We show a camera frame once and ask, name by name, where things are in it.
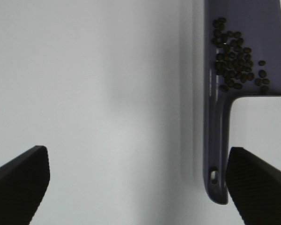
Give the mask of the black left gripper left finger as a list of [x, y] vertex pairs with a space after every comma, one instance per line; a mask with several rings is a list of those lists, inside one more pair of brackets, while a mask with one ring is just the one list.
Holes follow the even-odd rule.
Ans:
[[45, 146], [34, 146], [0, 167], [0, 225], [28, 225], [49, 185]]

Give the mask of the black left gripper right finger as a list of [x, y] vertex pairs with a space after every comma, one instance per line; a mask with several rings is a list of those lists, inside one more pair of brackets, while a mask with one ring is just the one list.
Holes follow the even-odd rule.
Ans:
[[226, 185], [246, 225], [281, 225], [281, 171], [244, 148], [233, 147]]

